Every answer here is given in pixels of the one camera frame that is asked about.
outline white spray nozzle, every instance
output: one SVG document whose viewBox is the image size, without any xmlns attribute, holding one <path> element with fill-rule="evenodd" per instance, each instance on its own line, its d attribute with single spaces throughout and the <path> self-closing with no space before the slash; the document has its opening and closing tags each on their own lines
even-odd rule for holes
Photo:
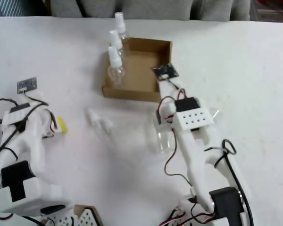
<svg viewBox="0 0 283 226">
<path fill-rule="evenodd" d="M 109 51 L 109 60 L 110 60 L 111 67 L 113 68 L 121 67 L 122 59 L 119 56 L 117 49 L 113 46 L 110 46 L 108 48 L 108 51 Z"/>
<path fill-rule="evenodd" d="M 115 22 L 117 25 L 117 32 L 124 33 L 126 31 L 126 25 L 124 22 L 124 14 L 122 12 L 117 12 L 114 14 Z"/>
<path fill-rule="evenodd" d="M 111 45 L 116 49 L 121 49 L 123 47 L 122 40 L 119 38 L 116 30 L 110 31 L 110 41 Z"/>
</svg>

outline white robotic arm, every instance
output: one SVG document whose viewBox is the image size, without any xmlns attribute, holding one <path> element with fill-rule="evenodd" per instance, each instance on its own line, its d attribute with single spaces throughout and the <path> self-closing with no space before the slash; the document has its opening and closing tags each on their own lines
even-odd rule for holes
<svg viewBox="0 0 283 226">
<path fill-rule="evenodd" d="M 232 154 L 236 153 L 234 146 L 229 140 L 221 139 L 204 102 L 186 95 L 171 64 L 153 71 L 162 97 L 154 119 L 156 130 L 174 132 L 187 165 L 188 180 L 192 184 L 194 198 L 184 212 L 190 212 L 191 205 L 199 203 L 214 217 L 210 225 L 253 226 L 250 193 L 233 158 Z M 228 180 L 230 187 L 210 191 L 206 183 L 205 164 L 214 165 Z"/>
<path fill-rule="evenodd" d="M 36 90 L 29 92 L 30 96 L 35 93 Z M 2 120 L 0 212 L 31 217 L 56 214 L 67 209 L 71 201 L 61 186 L 42 178 L 42 139 L 62 128 L 45 102 L 20 95 L 23 104 L 6 111 Z M 29 158 L 22 159 L 23 153 L 28 153 Z"/>
</svg>

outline plastic bottle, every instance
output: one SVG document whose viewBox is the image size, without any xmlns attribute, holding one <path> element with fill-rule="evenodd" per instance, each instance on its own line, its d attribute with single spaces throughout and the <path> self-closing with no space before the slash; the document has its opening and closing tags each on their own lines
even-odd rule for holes
<svg viewBox="0 0 283 226">
<path fill-rule="evenodd" d="M 108 48 L 110 67 L 108 68 L 108 75 L 113 82 L 115 88 L 120 89 L 123 87 L 125 70 L 123 63 L 117 49 L 113 46 Z"/>
<path fill-rule="evenodd" d="M 110 31 L 110 42 L 111 46 L 115 47 L 118 51 L 118 54 L 121 56 L 123 62 L 126 61 L 126 51 L 123 48 L 121 39 L 118 36 L 116 30 Z"/>
<path fill-rule="evenodd" d="M 114 14 L 115 16 L 115 21 L 116 21 L 116 26 L 117 26 L 117 32 L 122 40 L 123 46 L 129 48 L 129 40 L 130 36 L 129 33 L 126 31 L 126 25 L 124 22 L 124 14 L 122 12 L 117 12 Z"/>
</svg>

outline cardboard box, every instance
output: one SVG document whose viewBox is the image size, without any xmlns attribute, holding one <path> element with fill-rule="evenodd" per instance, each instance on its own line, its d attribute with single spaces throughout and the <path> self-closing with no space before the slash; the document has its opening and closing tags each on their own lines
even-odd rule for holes
<svg viewBox="0 0 283 226">
<path fill-rule="evenodd" d="M 172 42 L 151 39 L 130 39 L 130 56 L 126 63 L 124 88 L 115 89 L 106 67 L 103 96 L 109 98 L 159 102 L 161 100 L 158 82 L 152 67 L 171 62 Z"/>
</svg>

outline table surface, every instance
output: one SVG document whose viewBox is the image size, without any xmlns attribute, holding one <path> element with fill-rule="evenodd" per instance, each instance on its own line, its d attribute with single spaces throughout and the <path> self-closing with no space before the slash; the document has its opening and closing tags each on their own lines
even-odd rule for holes
<svg viewBox="0 0 283 226">
<path fill-rule="evenodd" d="M 173 42 L 172 63 L 188 94 L 221 112 L 217 123 L 238 150 L 256 226 L 283 225 L 283 24 L 126 23 L 133 37 Z M 164 175 L 169 155 L 154 152 L 150 118 L 157 105 L 101 94 L 113 26 L 112 19 L 1 17 L 0 97 L 17 99 L 17 81 L 36 76 L 69 127 L 44 141 L 47 179 L 75 203 L 96 206 L 106 226 L 156 226 L 189 187 Z M 0 117 L 8 106 L 0 104 Z M 88 123 L 88 108 L 114 122 L 113 145 Z M 186 174 L 181 152 L 169 170 Z M 29 222 L 14 216 L 0 225 Z"/>
</svg>

